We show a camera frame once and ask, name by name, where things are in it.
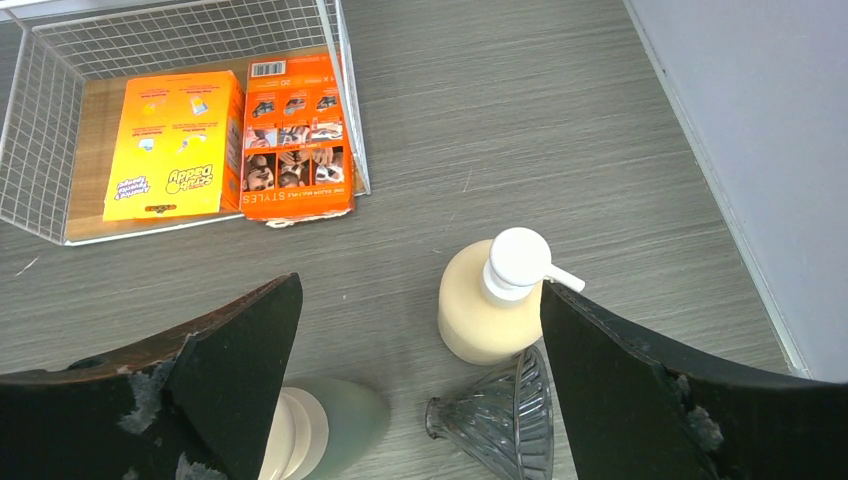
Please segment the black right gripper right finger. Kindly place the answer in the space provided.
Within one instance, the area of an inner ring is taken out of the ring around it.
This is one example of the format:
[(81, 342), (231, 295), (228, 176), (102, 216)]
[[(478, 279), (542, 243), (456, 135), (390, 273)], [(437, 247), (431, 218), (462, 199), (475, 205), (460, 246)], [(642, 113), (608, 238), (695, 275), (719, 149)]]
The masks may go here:
[(543, 338), (582, 479), (843, 479), (847, 387), (732, 362), (548, 282)]

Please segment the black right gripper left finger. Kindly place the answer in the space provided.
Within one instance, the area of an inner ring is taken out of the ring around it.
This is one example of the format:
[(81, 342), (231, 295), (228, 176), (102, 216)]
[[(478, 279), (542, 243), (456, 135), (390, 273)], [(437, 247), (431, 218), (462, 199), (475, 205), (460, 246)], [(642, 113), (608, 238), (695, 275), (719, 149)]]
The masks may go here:
[(5, 479), (255, 479), (301, 315), (297, 274), (63, 370), (1, 378)]

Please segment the dark transparent dripper cone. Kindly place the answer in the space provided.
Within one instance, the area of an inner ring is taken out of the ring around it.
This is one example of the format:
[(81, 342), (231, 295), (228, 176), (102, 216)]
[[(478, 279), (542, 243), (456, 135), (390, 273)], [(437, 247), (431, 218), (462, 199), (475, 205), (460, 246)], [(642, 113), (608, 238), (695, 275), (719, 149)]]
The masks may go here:
[(542, 352), (531, 346), (472, 385), (431, 398), (425, 428), (500, 479), (550, 479), (553, 402)]

